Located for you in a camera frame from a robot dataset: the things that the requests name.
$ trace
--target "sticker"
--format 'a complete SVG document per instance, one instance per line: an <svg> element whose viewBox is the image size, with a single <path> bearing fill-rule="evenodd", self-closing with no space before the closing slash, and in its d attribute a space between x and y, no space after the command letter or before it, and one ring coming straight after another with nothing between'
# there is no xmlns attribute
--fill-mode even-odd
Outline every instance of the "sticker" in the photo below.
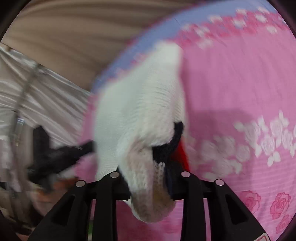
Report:
<svg viewBox="0 0 296 241"><path fill-rule="evenodd" d="M257 238L254 241L270 241L270 239L269 239L267 233L264 233L264 234L262 234L259 238Z"/></svg>

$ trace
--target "red rose print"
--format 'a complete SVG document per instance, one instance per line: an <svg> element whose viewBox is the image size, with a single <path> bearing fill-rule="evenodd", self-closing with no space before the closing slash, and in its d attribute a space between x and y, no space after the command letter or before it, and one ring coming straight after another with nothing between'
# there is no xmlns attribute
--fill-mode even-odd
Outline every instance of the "red rose print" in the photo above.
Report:
<svg viewBox="0 0 296 241"><path fill-rule="evenodd" d="M255 213L260 207L261 197L256 192L243 191L239 198L247 206L251 213Z"/></svg>
<svg viewBox="0 0 296 241"><path fill-rule="evenodd" d="M289 194L279 193L270 207L272 219L277 219L282 213L285 213L289 207L291 197Z"/></svg>
<svg viewBox="0 0 296 241"><path fill-rule="evenodd" d="M276 233L279 234L285 230L285 228L288 226L288 224L291 221L291 217L289 215L286 215L283 217L281 222L276 227Z"/></svg>

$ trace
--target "beige curtain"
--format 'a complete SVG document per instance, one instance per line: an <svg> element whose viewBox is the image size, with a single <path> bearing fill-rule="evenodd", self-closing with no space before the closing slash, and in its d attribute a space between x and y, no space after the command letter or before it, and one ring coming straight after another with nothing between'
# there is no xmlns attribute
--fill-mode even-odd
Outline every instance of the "beige curtain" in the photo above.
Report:
<svg viewBox="0 0 296 241"><path fill-rule="evenodd" d="M33 0L2 42L89 90L128 40L196 1Z"/></svg>

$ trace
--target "silver rivet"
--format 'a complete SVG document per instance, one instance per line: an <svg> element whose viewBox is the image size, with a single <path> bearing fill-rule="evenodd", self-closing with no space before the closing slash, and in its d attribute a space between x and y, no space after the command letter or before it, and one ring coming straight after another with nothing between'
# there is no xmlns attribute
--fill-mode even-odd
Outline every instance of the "silver rivet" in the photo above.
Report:
<svg viewBox="0 0 296 241"><path fill-rule="evenodd" d="M84 185L85 185L85 181L83 181L83 180L80 180L80 181L76 182L76 187L81 188L81 187L83 187Z"/></svg>
<svg viewBox="0 0 296 241"><path fill-rule="evenodd" d="M119 173L118 173L118 172L112 172L112 173L110 174L110 177L112 177L112 178L117 178L117 177L119 177Z"/></svg>
<svg viewBox="0 0 296 241"><path fill-rule="evenodd" d="M215 181L215 183L218 185L218 186L223 186L225 184L225 182L221 179L218 179Z"/></svg>
<svg viewBox="0 0 296 241"><path fill-rule="evenodd" d="M190 177L190 172L182 172L181 176L182 177Z"/></svg>

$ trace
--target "knitted fabric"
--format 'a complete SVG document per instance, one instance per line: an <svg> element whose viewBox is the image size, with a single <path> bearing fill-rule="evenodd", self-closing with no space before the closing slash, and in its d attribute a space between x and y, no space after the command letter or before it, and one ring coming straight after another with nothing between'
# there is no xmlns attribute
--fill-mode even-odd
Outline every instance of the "knitted fabric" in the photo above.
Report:
<svg viewBox="0 0 296 241"><path fill-rule="evenodd" d="M119 167L131 192L128 203L145 222L160 221L174 208L164 185L165 163L153 159L152 149L169 143L174 123L185 119L181 51L176 44L159 43L106 86L96 111L97 179Z"/></svg>

